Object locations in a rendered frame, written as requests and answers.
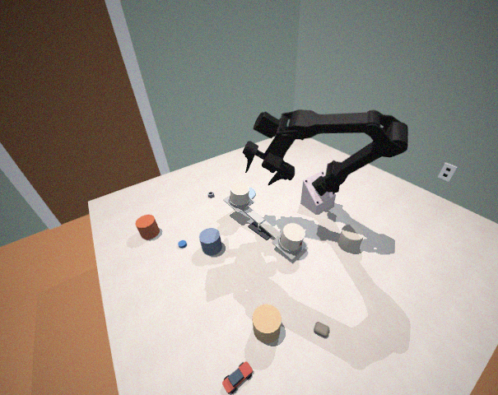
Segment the grey balance beam with pans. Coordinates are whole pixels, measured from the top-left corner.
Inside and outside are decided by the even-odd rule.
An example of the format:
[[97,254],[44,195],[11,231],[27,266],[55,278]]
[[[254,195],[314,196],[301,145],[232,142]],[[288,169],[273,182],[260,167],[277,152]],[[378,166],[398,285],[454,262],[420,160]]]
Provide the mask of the grey balance beam with pans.
[[268,240],[271,237],[273,237],[274,240],[272,241],[272,244],[274,244],[279,250],[281,250],[290,260],[293,260],[299,253],[301,253],[308,246],[308,244],[303,240],[302,245],[298,250],[290,251],[288,249],[285,249],[280,243],[282,234],[278,230],[276,230],[272,225],[270,225],[266,220],[264,220],[258,213],[256,213],[253,209],[249,207],[250,205],[255,203],[255,201],[251,197],[249,197],[248,202],[245,203],[244,205],[233,204],[230,201],[230,196],[224,198],[223,201],[225,201],[237,213],[243,211],[252,220],[254,220],[254,222],[248,225],[248,227],[258,235],[260,235],[262,238],[264,238],[265,240]]

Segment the red toy car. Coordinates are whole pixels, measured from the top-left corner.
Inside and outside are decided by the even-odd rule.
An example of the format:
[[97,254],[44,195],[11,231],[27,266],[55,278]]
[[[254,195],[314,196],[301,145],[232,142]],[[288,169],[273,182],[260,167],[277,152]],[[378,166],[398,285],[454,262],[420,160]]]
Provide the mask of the red toy car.
[[239,386],[246,379],[252,376],[253,369],[248,362],[243,362],[239,364],[239,367],[231,375],[227,375],[222,381],[223,387],[226,389],[227,393],[234,393]]

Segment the white cylinder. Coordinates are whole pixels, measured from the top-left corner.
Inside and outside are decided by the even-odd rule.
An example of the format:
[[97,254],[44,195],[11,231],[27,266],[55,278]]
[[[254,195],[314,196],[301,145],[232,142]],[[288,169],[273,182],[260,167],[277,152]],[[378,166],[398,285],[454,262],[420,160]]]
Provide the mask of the white cylinder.
[[338,245],[341,249],[348,253],[356,252],[363,240],[364,232],[355,225],[345,225],[342,227]]

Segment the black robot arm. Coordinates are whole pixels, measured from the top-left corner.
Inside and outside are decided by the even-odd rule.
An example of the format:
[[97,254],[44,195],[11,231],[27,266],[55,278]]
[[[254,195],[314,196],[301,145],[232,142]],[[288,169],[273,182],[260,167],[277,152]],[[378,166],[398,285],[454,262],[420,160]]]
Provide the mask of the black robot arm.
[[[276,144],[285,149],[289,149],[295,139],[304,140],[321,133],[365,132],[369,135],[373,140],[369,145],[342,162],[332,160],[327,163],[325,176],[321,175],[312,183],[320,196],[327,191],[338,193],[339,186],[355,170],[382,156],[399,155],[408,148],[407,125],[374,109],[353,114],[317,114],[312,110],[298,109],[282,114],[280,119],[262,112],[254,124],[254,130],[270,138],[275,136]],[[271,148],[264,157],[262,167],[271,173],[282,173],[288,165],[283,160],[284,155]]]

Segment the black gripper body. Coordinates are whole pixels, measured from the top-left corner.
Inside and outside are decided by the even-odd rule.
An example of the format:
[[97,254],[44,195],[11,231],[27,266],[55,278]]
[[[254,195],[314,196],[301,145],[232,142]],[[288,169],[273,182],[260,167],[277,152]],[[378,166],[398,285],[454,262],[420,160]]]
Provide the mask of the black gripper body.
[[[281,155],[285,155],[285,153],[288,151],[288,149],[285,149],[285,148],[277,145],[276,142],[274,141],[274,139],[272,140],[272,142],[269,145],[269,147],[267,148],[267,150],[269,148],[273,149],[277,153],[280,153]],[[249,158],[253,158],[254,156],[258,156],[264,160],[264,158],[266,157],[266,156],[264,157],[264,154],[266,153],[266,151],[264,153],[261,152],[260,150],[258,150],[257,144],[255,144],[251,141],[248,141],[244,147],[243,154],[248,156]],[[295,176],[295,166],[288,163],[287,167],[285,168],[285,170],[281,174],[283,175],[284,178],[292,180]]]

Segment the brown cylinder with orange top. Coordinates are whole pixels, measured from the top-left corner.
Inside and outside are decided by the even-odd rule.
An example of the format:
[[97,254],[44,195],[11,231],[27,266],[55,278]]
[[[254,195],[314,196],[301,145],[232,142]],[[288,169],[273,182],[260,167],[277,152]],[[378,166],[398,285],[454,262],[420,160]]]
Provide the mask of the brown cylinder with orange top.
[[155,217],[152,215],[140,217],[135,225],[144,239],[152,239],[160,233]]

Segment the tan cylinder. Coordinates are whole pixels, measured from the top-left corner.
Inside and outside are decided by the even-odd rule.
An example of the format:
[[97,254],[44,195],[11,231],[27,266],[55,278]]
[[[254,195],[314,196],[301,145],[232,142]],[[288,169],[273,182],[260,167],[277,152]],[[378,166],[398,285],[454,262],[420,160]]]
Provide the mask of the tan cylinder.
[[281,327],[281,315],[272,304],[261,304],[253,313],[254,335],[263,343],[278,339]]

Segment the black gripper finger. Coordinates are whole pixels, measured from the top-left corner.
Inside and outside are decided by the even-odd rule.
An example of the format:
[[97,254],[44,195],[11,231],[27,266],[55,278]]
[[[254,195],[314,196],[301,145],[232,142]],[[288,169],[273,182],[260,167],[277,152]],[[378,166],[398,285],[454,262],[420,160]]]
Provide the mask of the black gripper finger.
[[253,161],[253,159],[254,159],[254,158],[249,158],[248,156],[245,156],[245,157],[246,157],[246,158],[247,158],[247,160],[248,160],[248,161],[247,161],[246,171],[245,171],[245,173],[247,173],[247,172],[248,172],[248,170],[249,170],[249,167],[250,167],[250,165],[251,165],[251,163],[252,163],[252,161]]
[[283,175],[281,174],[281,172],[276,172],[275,175],[272,177],[272,179],[269,181],[268,183],[268,186],[275,183],[276,181],[278,181],[279,179],[284,179],[284,180],[287,180],[286,178],[283,177]]

